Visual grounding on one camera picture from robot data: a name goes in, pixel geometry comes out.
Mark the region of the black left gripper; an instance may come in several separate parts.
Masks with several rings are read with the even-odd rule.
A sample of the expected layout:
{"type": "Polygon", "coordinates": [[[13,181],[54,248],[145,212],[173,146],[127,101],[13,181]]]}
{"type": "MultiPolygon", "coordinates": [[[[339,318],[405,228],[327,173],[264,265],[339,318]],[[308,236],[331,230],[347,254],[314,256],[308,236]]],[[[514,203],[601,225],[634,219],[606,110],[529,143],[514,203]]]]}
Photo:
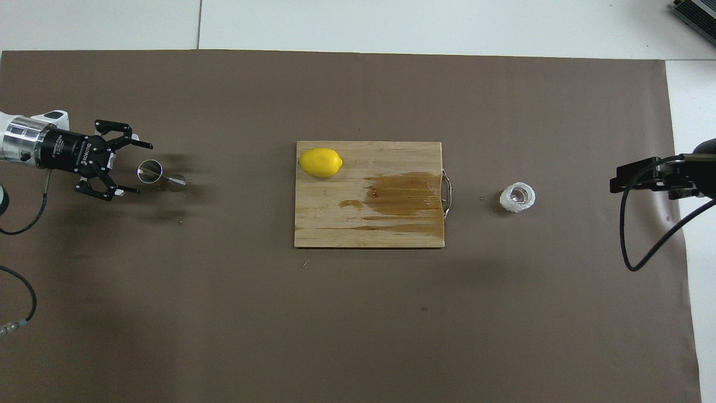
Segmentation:
{"type": "Polygon", "coordinates": [[[48,129],[39,142],[39,166],[79,174],[75,191],[110,202],[125,193],[140,194],[140,190],[116,184],[110,177],[115,151],[125,146],[153,149],[153,144],[140,140],[127,123],[95,120],[99,135],[87,136],[68,130],[48,129]],[[102,136],[120,133],[117,138],[104,140],[102,136]],[[94,189],[90,180],[98,179],[104,190],[94,189]]]}

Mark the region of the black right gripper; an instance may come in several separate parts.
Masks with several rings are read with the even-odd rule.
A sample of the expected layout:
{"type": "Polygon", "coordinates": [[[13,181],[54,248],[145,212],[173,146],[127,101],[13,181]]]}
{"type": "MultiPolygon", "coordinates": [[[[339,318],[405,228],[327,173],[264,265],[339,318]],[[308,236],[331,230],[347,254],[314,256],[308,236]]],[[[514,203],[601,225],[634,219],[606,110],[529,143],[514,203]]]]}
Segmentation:
{"type": "Polygon", "coordinates": [[[666,176],[672,163],[677,189],[670,191],[670,199],[691,196],[715,199],[715,139],[702,142],[693,153],[680,157],[675,163],[667,158],[645,158],[618,166],[610,179],[610,193],[625,192],[632,182],[631,190],[669,191],[666,176]]]}

